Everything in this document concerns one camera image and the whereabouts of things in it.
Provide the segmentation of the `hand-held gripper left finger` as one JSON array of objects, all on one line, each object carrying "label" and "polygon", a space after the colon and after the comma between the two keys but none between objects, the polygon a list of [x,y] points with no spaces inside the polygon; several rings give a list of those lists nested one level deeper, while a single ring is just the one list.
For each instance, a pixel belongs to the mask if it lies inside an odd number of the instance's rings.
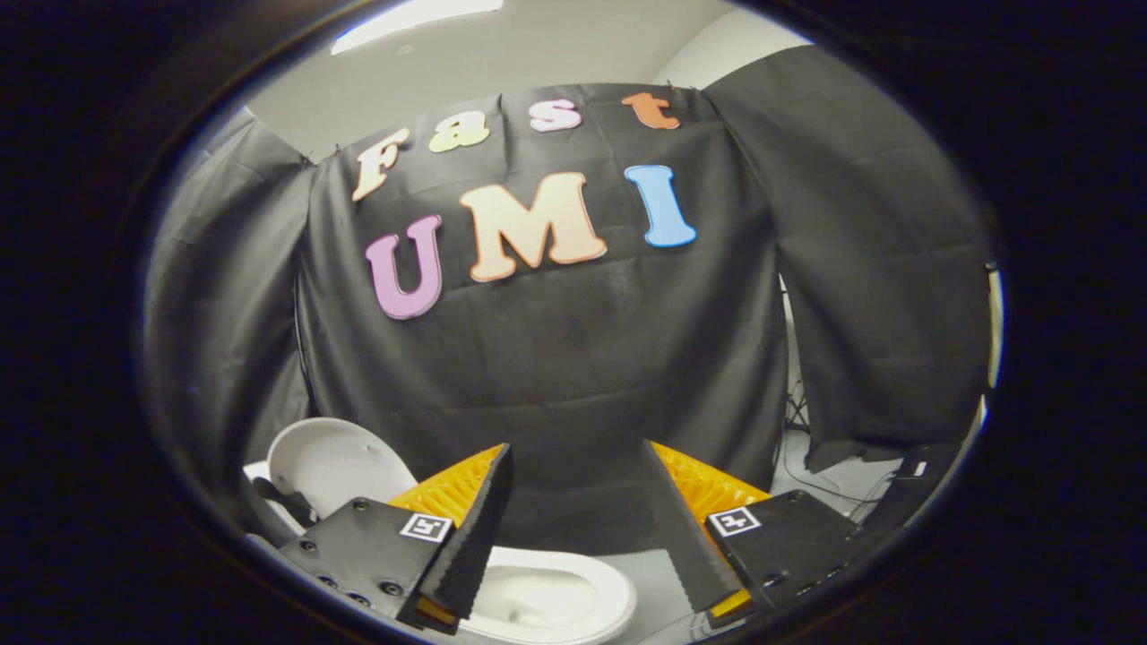
[{"label": "hand-held gripper left finger", "polygon": [[471,614],[512,487],[512,445],[500,443],[391,502],[353,495],[278,554],[382,620],[457,634]]}]

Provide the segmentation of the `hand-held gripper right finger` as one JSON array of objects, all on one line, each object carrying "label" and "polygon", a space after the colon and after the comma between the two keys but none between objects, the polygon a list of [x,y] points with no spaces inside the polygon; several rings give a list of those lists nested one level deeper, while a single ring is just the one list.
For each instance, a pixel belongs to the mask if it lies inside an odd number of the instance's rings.
[{"label": "hand-held gripper right finger", "polygon": [[642,485],[690,608],[713,628],[785,612],[863,555],[863,527],[816,495],[765,494],[651,441]]}]

